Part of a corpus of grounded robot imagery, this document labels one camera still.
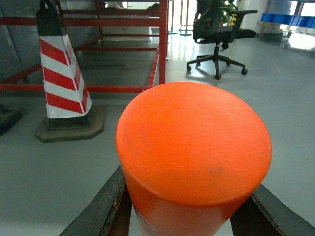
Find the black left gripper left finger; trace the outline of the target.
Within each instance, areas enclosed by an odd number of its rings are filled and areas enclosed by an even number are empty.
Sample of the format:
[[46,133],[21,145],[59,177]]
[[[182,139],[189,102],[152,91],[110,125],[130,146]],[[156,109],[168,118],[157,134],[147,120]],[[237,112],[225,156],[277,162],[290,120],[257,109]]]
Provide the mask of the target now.
[[121,167],[118,167],[101,190],[62,236],[129,235],[132,201]]

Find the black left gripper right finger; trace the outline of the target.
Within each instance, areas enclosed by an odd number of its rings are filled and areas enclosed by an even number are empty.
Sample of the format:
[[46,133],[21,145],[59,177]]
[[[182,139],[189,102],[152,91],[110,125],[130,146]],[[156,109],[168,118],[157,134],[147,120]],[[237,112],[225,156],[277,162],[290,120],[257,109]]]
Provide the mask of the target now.
[[235,236],[313,236],[315,228],[260,185],[230,218]]

